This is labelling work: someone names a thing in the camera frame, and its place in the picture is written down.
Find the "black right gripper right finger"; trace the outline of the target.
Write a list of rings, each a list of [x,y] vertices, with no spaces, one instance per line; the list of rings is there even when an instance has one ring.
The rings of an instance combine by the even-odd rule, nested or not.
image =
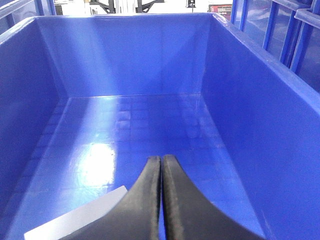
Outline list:
[[[168,240],[261,239],[213,205],[172,154],[163,157],[162,201]]]

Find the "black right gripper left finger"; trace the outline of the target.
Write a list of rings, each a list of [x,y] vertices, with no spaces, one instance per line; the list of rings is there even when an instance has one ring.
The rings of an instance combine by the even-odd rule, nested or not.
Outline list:
[[[104,216],[64,240],[157,240],[161,203],[161,158],[150,156],[132,188]]]

